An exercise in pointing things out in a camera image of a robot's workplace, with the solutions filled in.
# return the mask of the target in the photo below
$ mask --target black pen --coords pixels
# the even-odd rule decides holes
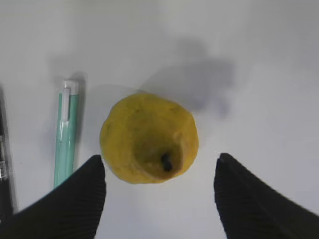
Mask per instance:
[[[0,223],[13,215],[8,161],[4,137],[3,107],[0,106]]]

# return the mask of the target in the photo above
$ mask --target ribbed black rubber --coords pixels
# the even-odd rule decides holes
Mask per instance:
[[[215,202],[228,239],[319,239],[319,217],[283,197],[229,154],[217,161]]]
[[[93,239],[106,197],[99,155],[47,196],[0,225],[1,239]]]
[[[13,216],[10,181],[0,182],[0,223],[9,220]]]

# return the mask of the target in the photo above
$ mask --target pen cap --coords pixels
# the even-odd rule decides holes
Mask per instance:
[[[69,88],[71,95],[78,95],[79,94],[79,82],[75,80],[64,80],[63,81],[63,88]]]

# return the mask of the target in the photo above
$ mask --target mint green pen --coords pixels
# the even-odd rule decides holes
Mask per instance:
[[[56,131],[54,187],[73,173],[76,121],[79,103],[79,83],[64,80],[59,94],[58,125]]]

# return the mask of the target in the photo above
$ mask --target pen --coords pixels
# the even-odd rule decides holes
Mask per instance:
[[[58,124],[55,147],[54,187],[63,183],[73,173],[79,83],[64,80],[59,93]]]
[[[6,221],[13,215],[7,160],[3,112],[2,107],[0,107],[0,223]]]

